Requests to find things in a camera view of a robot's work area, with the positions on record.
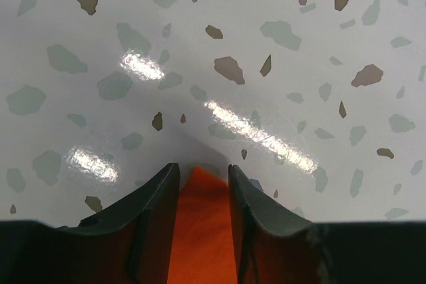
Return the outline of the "orange t shirt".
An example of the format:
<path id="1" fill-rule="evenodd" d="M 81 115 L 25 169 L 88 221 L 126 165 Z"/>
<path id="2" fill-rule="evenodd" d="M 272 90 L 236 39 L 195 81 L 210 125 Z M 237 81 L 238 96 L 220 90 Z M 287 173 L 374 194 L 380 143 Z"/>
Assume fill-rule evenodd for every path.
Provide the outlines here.
<path id="1" fill-rule="evenodd" d="M 236 282 L 229 187 L 195 167 L 178 199 L 168 283 Z"/>

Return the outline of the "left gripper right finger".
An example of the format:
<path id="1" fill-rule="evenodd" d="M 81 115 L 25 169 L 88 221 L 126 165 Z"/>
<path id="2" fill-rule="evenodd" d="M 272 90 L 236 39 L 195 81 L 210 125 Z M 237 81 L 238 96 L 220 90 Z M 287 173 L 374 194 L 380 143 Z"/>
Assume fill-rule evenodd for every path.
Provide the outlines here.
<path id="1" fill-rule="evenodd" d="M 239 283 L 424 283 L 422 221 L 314 223 L 228 168 Z"/>

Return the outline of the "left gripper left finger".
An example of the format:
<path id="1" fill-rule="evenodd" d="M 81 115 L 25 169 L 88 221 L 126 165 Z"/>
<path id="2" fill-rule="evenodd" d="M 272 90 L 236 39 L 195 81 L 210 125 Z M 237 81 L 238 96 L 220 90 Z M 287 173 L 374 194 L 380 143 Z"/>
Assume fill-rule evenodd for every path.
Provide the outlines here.
<path id="1" fill-rule="evenodd" d="M 1 222 L 2 283 L 166 283 L 180 170 L 169 163 L 76 227 Z"/>

